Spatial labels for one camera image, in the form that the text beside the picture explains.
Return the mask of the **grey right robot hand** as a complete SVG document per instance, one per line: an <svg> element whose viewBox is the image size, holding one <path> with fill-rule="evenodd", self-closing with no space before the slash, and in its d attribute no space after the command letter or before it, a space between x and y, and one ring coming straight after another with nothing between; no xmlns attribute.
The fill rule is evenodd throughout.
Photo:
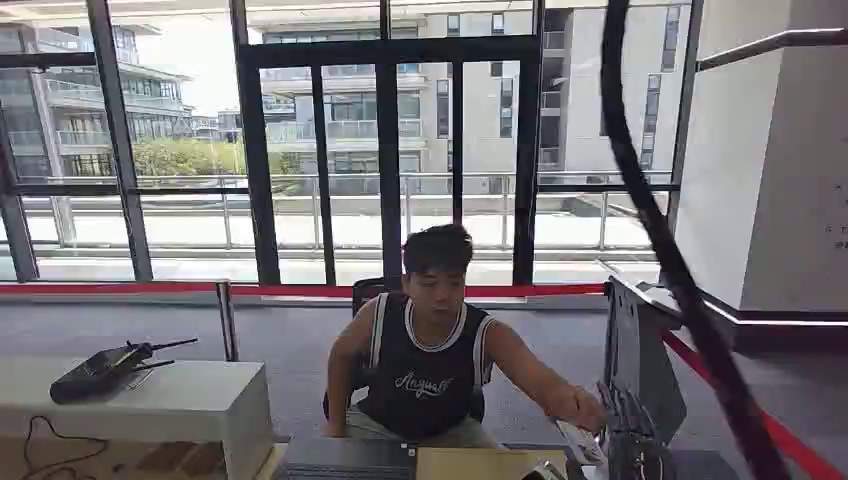
<svg viewBox="0 0 848 480"><path fill-rule="evenodd" d="M672 480L677 467L647 408L623 387L598 382L606 409L600 445L607 457L609 479Z"/></svg>

